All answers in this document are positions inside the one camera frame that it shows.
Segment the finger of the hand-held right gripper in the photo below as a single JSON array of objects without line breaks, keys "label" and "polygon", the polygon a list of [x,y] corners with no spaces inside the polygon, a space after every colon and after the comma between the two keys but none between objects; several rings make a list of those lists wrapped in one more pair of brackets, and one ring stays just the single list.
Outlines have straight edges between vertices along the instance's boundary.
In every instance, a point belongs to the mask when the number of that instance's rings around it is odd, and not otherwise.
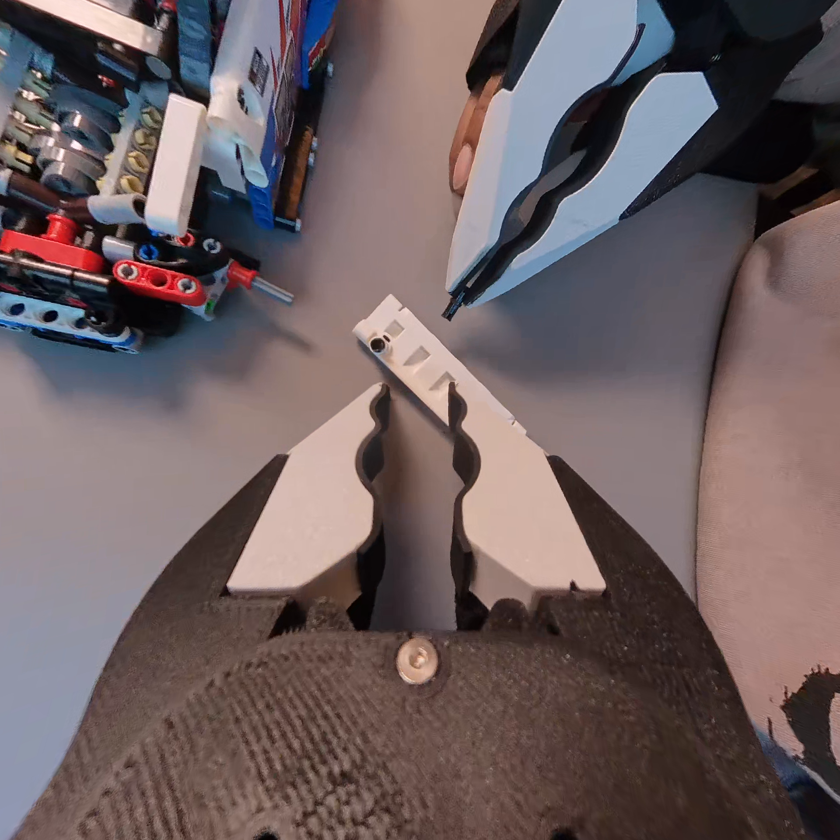
[{"label": "finger of the hand-held right gripper", "polygon": [[468,71],[470,92],[497,74],[449,251],[446,290],[469,289],[520,235],[521,205],[592,136],[605,103],[663,69],[675,33],[659,2],[499,2]]},{"label": "finger of the hand-held right gripper", "polygon": [[581,152],[557,165],[520,210],[520,235],[501,246],[467,295],[469,307],[521,285],[615,226],[718,108],[700,71],[640,73],[591,121]]}]

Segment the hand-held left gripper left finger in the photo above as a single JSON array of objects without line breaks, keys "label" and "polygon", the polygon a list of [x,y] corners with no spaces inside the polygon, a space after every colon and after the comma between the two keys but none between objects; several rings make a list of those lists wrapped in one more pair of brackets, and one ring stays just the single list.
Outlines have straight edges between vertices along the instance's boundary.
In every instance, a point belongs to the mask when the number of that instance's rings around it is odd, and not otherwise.
[{"label": "hand-held left gripper left finger", "polygon": [[293,447],[227,580],[232,595],[361,596],[382,529],[373,479],[390,390],[370,386]]}]

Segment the white lego panel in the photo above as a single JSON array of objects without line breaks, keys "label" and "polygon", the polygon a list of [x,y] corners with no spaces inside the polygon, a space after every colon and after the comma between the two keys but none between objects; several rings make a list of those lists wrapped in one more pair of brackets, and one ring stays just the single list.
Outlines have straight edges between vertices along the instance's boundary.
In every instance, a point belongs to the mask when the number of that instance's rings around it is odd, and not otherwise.
[{"label": "white lego panel", "polygon": [[353,335],[381,365],[404,384],[455,441],[449,420],[449,388],[453,386],[467,407],[492,413],[503,425],[522,436],[530,448],[546,456],[525,428],[490,390],[469,371],[422,321],[393,295],[353,328]]}]

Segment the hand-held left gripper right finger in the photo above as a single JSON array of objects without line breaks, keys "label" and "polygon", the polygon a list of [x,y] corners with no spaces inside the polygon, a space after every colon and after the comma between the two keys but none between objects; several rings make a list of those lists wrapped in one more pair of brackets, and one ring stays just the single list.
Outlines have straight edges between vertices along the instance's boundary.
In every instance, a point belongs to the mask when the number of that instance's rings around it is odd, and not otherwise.
[{"label": "hand-held left gripper right finger", "polygon": [[450,566],[456,599],[540,601],[606,588],[550,457],[478,397],[448,387],[455,500]]}]

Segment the lego race car model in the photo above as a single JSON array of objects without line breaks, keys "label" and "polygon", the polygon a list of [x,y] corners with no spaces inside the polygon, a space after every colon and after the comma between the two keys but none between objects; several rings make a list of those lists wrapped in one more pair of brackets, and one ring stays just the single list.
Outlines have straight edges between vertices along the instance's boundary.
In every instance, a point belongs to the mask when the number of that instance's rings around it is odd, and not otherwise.
[{"label": "lego race car model", "polygon": [[293,296],[207,227],[301,228],[339,2],[1,2],[1,326],[136,354],[227,291]]}]

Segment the person's right hand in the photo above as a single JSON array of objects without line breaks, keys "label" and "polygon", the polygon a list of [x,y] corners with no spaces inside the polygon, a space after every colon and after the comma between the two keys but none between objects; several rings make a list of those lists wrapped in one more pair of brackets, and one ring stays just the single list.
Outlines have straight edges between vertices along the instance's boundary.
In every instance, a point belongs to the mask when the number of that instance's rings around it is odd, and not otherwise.
[{"label": "person's right hand", "polygon": [[493,75],[472,91],[458,120],[448,157],[449,188],[458,197],[466,192],[487,111],[501,81],[501,74]]}]

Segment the person's right forearm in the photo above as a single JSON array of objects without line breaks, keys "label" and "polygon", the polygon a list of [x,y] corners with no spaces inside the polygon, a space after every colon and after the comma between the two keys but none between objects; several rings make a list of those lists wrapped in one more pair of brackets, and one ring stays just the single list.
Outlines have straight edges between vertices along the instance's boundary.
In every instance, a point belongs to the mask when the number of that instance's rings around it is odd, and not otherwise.
[{"label": "person's right forearm", "polygon": [[839,30],[827,30],[784,79],[773,98],[817,106],[839,103]]}]

